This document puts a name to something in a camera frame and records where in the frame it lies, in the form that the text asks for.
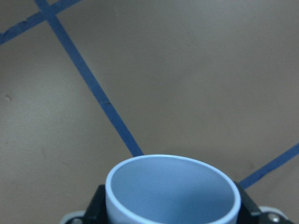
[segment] screw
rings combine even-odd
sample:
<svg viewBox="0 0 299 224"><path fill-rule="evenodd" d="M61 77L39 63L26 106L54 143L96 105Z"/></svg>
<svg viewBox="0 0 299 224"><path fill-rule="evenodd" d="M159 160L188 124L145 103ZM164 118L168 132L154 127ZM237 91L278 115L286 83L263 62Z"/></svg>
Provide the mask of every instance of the screw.
<svg viewBox="0 0 299 224"><path fill-rule="evenodd" d="M274 213L269 213L268 218L269 218L269 220L271 220L274 223L279 223L279 221L280 221L279 215L274 214Z"/></svg>
<svg viewBox="0 0 299 224"><path fill-rule="evenodd" d="M75 218L71 221L71 224L83 224L82 220L79 218Z"/></svg>

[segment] floor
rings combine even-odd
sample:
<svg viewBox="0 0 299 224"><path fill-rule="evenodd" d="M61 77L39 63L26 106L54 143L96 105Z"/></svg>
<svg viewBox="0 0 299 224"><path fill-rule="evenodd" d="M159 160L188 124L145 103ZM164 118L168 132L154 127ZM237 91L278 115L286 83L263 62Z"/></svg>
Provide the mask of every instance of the floor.
<svg viewBox="0 0 299 224"><path fill-rule="evenodd" d="M39 11L1 3L0 32ZM145 154L240 181L299 141L298 11L299 1L82 0L57 16ZM0 223L84 210L131 157L46 22L0 46L0 127ZM298 184L295 157L247 192L298 223Z"/></svg>

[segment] cup rim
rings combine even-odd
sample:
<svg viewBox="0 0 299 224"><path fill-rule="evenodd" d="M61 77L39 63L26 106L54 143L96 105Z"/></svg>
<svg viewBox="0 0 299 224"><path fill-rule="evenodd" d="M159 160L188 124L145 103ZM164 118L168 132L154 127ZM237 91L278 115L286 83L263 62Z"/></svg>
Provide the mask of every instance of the cup rim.
<svg viewBox="0 0 299 224"><path fill-rule="evenodd" d="M111 202L120 210L121 213L126 214L126 216L128 216L129 218L131 218L132 220L135 220L136 222L140 222L140 223L147 223L147 224L162 224L159 222L155 222L153 220L150 219L146 219L143 218L140 215L135 214L134 212L130 211L129 209L127 209L124 205L122 205L118 199L116 198L116 196L114 195L113 191L112 191L112 186L111 186L111 180L113 178L113 175L115 174L115 172L121 168L122 166L126 165L127 163L133 162L135 160L141 160L144 158L151 158L151 157L163 157L163 158L176 158L176 159L180 159L180 160L185 160L185 161L191 161L191 162L195 162L197 164L200 164L202 166L205 166L211 170L213 170L214 172L218 173L222 178L224 178L227 183L230 185L233 194L234 194L234 204L232 206L232 208L230 209L230 211L223 217L221 217L220 219L217 219L215 221L206 223L206 224L222 224L222 223L228 223L229 221L231 221L236 214L238 214L240 207L241 207L241 196L239 193L238 188L236 187L235 183L226 175L224 174L222 171L220 171L219 169L201 162L199 160L196 159L192 159L189 157L184 157L184 156L179 156L179 155L168 155L168 154L147 154L147 155L140 155L140 156L136 156L130 159L126 159L120 163L118 163L116 166L114 166L107 178L106 178L106 183L105 183L105 189L106 189L106 196L111 200Z"/></svg>

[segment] blue tape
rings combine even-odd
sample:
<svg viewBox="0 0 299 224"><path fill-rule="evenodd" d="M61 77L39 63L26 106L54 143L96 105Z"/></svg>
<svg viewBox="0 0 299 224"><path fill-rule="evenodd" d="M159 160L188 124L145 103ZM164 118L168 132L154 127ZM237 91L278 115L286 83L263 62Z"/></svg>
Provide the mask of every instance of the blue tape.
<svg viewBox="0 0 299 224"><path fill-rule="evenodd" d="M51 28L53 29L59 41L61 42L62 46L68 53L69 57L77 67L82 78L85 80L86 84L88 85L89 89L96 97L98 103L104 110L110 122L115 127L116 131L118 132L122 140L127 145L131 154L133 156L143 155L141 149L137 145L130 131L127 129L126 125L124 124L119 114L117 113L117 111L115 110L111 102L109 101L108 97L104 93L103 89L99 85L98 81L96 80L92 72L89 70L87 64L85 63L84 59L80 55L76 46L71 41L68 34L66 33L64 27L62 26L58 18L55 16L53 9L46 2L46 0L35 0L35 2L40 8L45 19L50 24Z"/></svg>
<svg viewBox="0 0 299 224"><path fill-rule="evenodd" d="M292 148L290 148L285 153L281 154L279 157L275 158L256 172L252 173L244 180L240 181L239 184L244 188L248 188L254 183L258 182L263 176L268 174L269 172L275 170L276 168L282 166L290 159L294 158L296 155L299 154L299 143Z"/></svg>
<svg viewBox="0 0 299 224"><path fill-rule="evenodd" d="M51 5L55 14L67 9L68 7L80 2L81 0L60 0ZM41 22L45 21L45 18L41 12L35 13L34 15L28 17L25 21L21 21L9 28L4 33L0 33L0 45L10 41L11 39L17 37L18 35L26 32L27 30L35 27Z"/></svg>

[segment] light blue cup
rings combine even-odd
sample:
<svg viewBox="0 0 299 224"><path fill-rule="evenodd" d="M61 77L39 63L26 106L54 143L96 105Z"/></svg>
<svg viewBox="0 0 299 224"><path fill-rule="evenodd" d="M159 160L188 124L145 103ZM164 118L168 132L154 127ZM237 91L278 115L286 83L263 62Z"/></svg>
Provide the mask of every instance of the light blue cup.
<svg viewBox="0 0 299 224"><path fill-rule="evenodd" d="M206 163L143 155L116 165L106 179L111 224L236 224L240 194Z"/></svg>

